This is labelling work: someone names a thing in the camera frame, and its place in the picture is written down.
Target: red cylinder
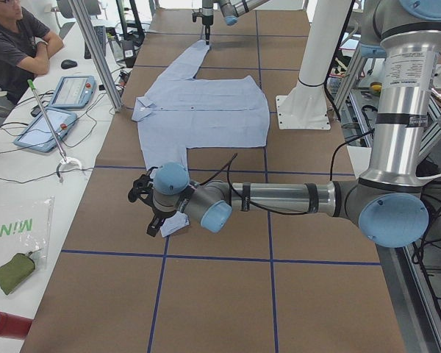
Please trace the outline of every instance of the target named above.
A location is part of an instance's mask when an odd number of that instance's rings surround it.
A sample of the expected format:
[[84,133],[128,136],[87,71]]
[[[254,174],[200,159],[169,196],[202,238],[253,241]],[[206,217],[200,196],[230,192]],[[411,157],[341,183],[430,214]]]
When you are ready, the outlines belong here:
[[0,337],[24,340],[28,335],[32,319],[0,311]]

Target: tablet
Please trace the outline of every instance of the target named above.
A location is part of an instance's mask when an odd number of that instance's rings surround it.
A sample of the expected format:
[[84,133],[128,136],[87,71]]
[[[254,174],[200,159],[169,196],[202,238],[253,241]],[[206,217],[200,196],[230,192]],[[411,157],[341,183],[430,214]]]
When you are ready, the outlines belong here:
[[63,76],[49,102],[50,107],[80,109],[88,104],[96,81],[93,76]]
[[[46,108],[57,136],[62,139],[76,123],[76,113],[53,107]],[[44,115],[39,113],[26,129],[13,141],[16,146],[27,147],[39,152],[49,152],[56,146]]]

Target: blue tape line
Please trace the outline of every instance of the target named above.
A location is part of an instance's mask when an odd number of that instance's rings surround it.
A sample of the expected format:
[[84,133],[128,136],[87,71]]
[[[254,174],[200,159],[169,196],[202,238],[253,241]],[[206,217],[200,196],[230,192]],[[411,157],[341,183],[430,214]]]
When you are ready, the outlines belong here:
[[160,269],[160,278],[159,278],[159,285],[157,288],[157,297],[155,299],[155,306],[154,306],[154,315],[152,316],[152,325],[150,328],[150,336],[148,339],[148,346],[147,346],[147,353],[150,353],[152,350],[152,342],[154,341],[154,333],[155,333],[155,324],[157,322],[157,313],[159,308],[159,302],[160,302],[160,293],[162,292],[162,282],[163,282],[163,274],[165,272],[165,263],[167,260],[167,252],[168,252],[168,242],[170,241],[170,238],[166,238],[165,241],[165,249],[163,251],[163,261],[162,261],[162,268]]
[[[204,27],[201,29],[201,36],[204,34]],[[167,33],[167,32],[149,32],[147,36],[151,35],[197,35],[196,33]],[[211,37],[275,37],[275,38],[307,38],[308,35],[236,35],[235,33],[211,33]]]
[[[255,257],[221,257],[221,256],[201,256],[201,255],[180,255],[180,254],[147,254],[137,252],[96,252],[90,250],[63,249],[61,252],[66,254],[87,254],[87,255],[108,255],[108,256],[133,256],[133,257],[156,257],[168,259],[184,260],[214,260],[214,261],[243,261],[251,263],[269,263],[271,259],[261,259]],[[273,259],[275,263],[305,263],[317,265],[358,265],[358,266],[380,266],[380,263],[363,261],[326,261],[326,260],[291,260]]]
[[263,90],[262,87],[262,61],[259,54],[259,36],[258,36],[258,13],[255,12],[255,27],[257,28],[257,56],[258,56],[258,80],[259,89]]
[[270,242],[271,301],[273,308],[274,351],[275,353],[279,353],[278,313],[276,309],[276,286],[274,279],[273,232],[271,229],[271,213],[269,212],[268,212],[268,237]]
[[[101,169],[136,169],[136,170],[146,170],[146,167],[136,167],[136,166],[122,166],[122,165],[95,165],[94,168]],[[216,172],[218,169],[198,169],[190,168],[189,171],[208,171]],[[262,174],[265,171],[244,171],[244,170],[231,170],[231,173],[244,173],[244,174]],[[328,171],[268,171],[268,174],[286,174],[286,175],[329,175]],[[335,176],[341,177],[354,177],[352,173],[333,173]]]
[[[134,65],[134,67],[138,68],[167,68],[166,65]],[[217,66],[203,66],[201,65],[201,68],[208,68],[208,69],[215,69],[215,70],[257,70],[257,68],[227,68],[225,66],[217,67]],[[297,68],[261,68],[262,71],[297,71],[299,70]]]

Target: white table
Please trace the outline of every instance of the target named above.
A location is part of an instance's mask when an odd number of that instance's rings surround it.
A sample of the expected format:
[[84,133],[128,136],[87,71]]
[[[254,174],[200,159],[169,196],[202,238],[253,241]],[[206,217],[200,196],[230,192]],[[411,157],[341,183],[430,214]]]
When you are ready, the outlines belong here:
[[[39,93],[55,89],[60,77],[67,75],[94,75],[97,85],[101,84],[93,61],[83,58],[83,37],[77,25],[73,26],[64,42],[65,47],[51,58],[49,73],[35,80],[35,87]],[[119,66],[112,57],[109,45],[107,46],[106,54],[110,70],[117,70]],[[78,66],[72,69],[62,70],[60,63],[64,59],[75,60],[78,62]],[[99,91],[95,92],[90,104],[97,99],[99,94]],[[31,96],[32,93],[28,90],[22,100]],[[29,123],[33,119],[30,115],[30,111],[35,105],[36,101],[34,99],[18,105],[10,113],[5,122],[20,121]],[[86,108],[82,111],[77,111],[77,115],[80,116],[85,109]],[[95,165],[96,155],[100,151],[110,127],[114,112],[108,96],[105,95],[89,113],[97,120],[97,125],[91,136],[72,149],[64,146],[67,155],[78,158],[84,168],[91,168]],[[93,125],[94,121],[89,119],[86,115],[82,116],[76,123],[76,126],[68,133],[65,142],[69,145],[77,143],[90,131]],[[18,134],[21,132],[21,128],[10,131],[14,134]],[[0,130],[0,151],[17,149],[18,147],[12,144],[13,139],[14,138],[9,136],[5,131]],[[26,150],[0,154],[0,177],[17,180],[33,179],[55,171],[60,160],[61,156],[57,149],[54,149],[48,154]],[[28,200],[44,200],[50,196],[54,197],[47,266],[45,269],[33,273],[33,275],[9,296],[5,296],[0,289],[0,311],[22,315],[28,318],[35,317],[35,313],[43,297],[44,290],[46,289],[90,175],[91,171],[84,173],[81,171],[66,173],[63,175],[64,181],[62,184],[55,175],[25,185],[0,180],[0,205],[20,204]],[[0,338],[0,353],[19,352],[22,344],[23,341],[21,340]]]

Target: robotic arm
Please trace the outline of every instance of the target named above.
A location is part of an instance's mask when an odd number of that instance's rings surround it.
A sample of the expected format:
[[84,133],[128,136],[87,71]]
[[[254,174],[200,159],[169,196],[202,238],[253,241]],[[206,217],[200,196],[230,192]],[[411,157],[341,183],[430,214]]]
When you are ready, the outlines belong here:
[[227,26],[232,26],[238,22],[241,15],[246,14],[250,10],[264,4],[269,0],[242,0],[236,4],[232,4],[230,0],[203,0],[202,8],[198,12],[193,12],[193,22],[196,22],[198,17],[201,17],[204,25],[204,34],[206,44],[209,44],[209,37],[211,35],[211,26],[214,24],[214,3],[219,3],[220,11]]
[[362,44],[371,51],[384,48],[387,59],[370,165],[358,180],[201,185],[190,180],[183,166],[167,163],[153,179],[152,171],[142,175],[129,191],[130,201],[141,199],[154,211],[148,233],[155,235],[177,210],[218,232],[232,209],[265,209],[347,218],[381,246],[405,246],[421,237],[429,215],[420,193],[438,177],[418,178],[415,173],[441,49],[441,1],[367,0],[362,25]]

